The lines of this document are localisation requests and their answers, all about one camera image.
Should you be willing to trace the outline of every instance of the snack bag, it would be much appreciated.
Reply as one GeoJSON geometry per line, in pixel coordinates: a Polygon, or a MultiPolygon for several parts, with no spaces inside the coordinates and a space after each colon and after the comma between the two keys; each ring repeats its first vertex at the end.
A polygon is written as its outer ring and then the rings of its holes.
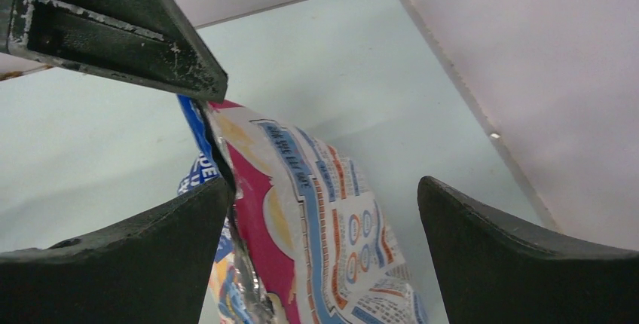
{"type": "MultiPolygon", "coordinates": [[[[190,108],[237,189],[209,282],[223,322],[426,322],[393,231],[351,159],[232,102],[190,108]]],[[[186,187],[209,178],[197,173],[212,166],[202,147],[186,187]]]]}

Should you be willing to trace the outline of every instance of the white scuff mark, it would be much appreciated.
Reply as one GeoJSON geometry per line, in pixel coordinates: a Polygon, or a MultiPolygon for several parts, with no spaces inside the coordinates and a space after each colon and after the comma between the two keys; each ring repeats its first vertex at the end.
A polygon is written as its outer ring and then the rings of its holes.
{"type": "Polygon", "coordinates": [[[24,19],[24,31],[22,36],[15,37],[13,33],[9,37],[9,41],[16,45],[26,46],[29,43],[29,30],[31,30],[31,23],[33,19],[33,2],[35,0],[23,0],[23,4],[27,6],[26,12],[20,15],[20,18],[24,19]]]}
{"type": "Polygon", "coordinates": [[[134,26],[122,20],[118,20],[113,17],[107,17],[106,15],[81,8],[77,5],[69,4],[68,2],[63,2],[60,0],[38,0],[38,2],[53,6],[55,8],[64,9],[73,14],[77,14],[77,15],[86,14],[90,19],[97,21],[98,23],[112,26],[116,29],[122,29],[128,32],[132,32],[134,34],[144,36],[145,38],[164,41],[164,35],[160,34],[159,32],[152,32],[149,29],[144,29],[139,26],[134,26]]]}
{"type": "Polygon", "coordinates": [[[178,47],[178,43],[173,42],[173,44],[171,44],[171,51],[173,52],[173,56],[174,56],[174,61],[173,61],[173,74],[176,76],[178,76],[178,54],[180,53],[180,49],[178,47]]]}

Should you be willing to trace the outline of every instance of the pink section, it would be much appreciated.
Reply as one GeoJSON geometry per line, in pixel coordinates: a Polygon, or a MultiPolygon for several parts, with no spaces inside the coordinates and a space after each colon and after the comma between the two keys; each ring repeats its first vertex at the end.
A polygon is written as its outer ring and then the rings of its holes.
{"type": "MultiPolygon", "coordinates": [[[[231,104],[222,106],[241,106],[231,104]]],[[[237,184],[243,192],[243,198],[235,201],[240,236],[246,241],[255,269],[266,290],[280,297],[290,323],[300,323],[297,301],[294,299],[289,304],[295,263],[273,242],[264,222],[264,198],[273,187],[271,178],[251,165],[232,145],[228,145],[228,150],[237,171],[237,184]]]]}
{"type": "Polygon", "coordinates": [[[238,107],[244,108],[244,106],[239,105],[239,104],[237,104],[235,102],[232,102],[230,100],[225,100],[222,103],[209,102],[209,104],[215,109],[238,108],[238,107]]]}

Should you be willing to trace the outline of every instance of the orange stripe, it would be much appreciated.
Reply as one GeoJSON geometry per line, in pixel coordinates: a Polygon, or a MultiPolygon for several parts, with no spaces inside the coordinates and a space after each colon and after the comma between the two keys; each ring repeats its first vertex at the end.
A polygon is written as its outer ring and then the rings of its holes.
{"type": "Polygon", "coordinates": [[[315,185],[315,192],[317,193],[317,205],[319,208],[319,229],[321,231],[321,240],[322,240],[322,276],[328,276],[329,270],[329,249],[326,245],[326,220],[324,214],[324,199],[322,196],[322,187],[320,186],[320,182],[317,179],[313,179],[313,184],[315,185]]]}
{"type": "Polygon", "coordinates": [[[388,263],[392,264],[394,261],[394,258],[393,258],[393,253],[390,251],[390,248],[388,247],[388,244],[386,243],[386,226],[384,226],[384,228],[381,229],[381,246],[384,248],[384,252],[386,253],[386,256],[388,257],[388,263]]]}
{"type": "Polygon", "coordinates": [[[395,295],[395,296],[399,296],[400,298],[404,298],[404,295],[402,295],[401,292],[396,292],[395,290],[390,290],[390,289],[370,289],[370,291],[372,292],[383,292],[385,294],[391,294],[391,295],[395,295]]]}
{"type": "Polygon", "coordinates": [[[341,168],[341,162],[338,159],[338,153],[335,148],[329,146],[329,151],[331,152],[331,156],[333,156],[333,164],[335,165],[335,169],[338,171],[338,177],[340,179],[340,195],[342,200],[346,200],[346,186],[344,185],[344,169],[341,168]]]}
{"type": "Polygon", "coordinates": [[[338,303],[338,306],[340,309],[344,309],[346,307],[346,304],[348,303],[348,301],[344,298],[341,297],[339,290],[338,290],[338,261],[339,261],[339,257],[340,257],[340,250],[341,250],[341,242],[340,242],[340,236],[339,236],[339,228],[338,228],[338,211],[336,209],[332,210],[333,213],[333,235],[335,236],[335,252],[337,253],[337,255],[335,255],[336,259],[335,259],[335,265],[333,266],[333,278],[331,280],[331,291],[333,293],[333,297],[335,298],[335,302],[338,303]]]}

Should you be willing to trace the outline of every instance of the light gray floor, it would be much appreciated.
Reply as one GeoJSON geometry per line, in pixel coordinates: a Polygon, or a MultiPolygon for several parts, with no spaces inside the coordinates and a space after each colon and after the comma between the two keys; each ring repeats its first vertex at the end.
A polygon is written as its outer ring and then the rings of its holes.
{"type": "MultiPolygon", "coordinates": [[[[200,34],[229,72],[229,99],[362,166],[430,322],[447,320],[417,211],[420,177],[540,223],[399,0],[310,0],[200,34]]],[[[196,153],[166,93],[52,69],[0,83],[0,105],[3,251],[46,247],[170,199],[196,153]]],[[[215,310],[208,298],[203,319],[215,310]]]]}

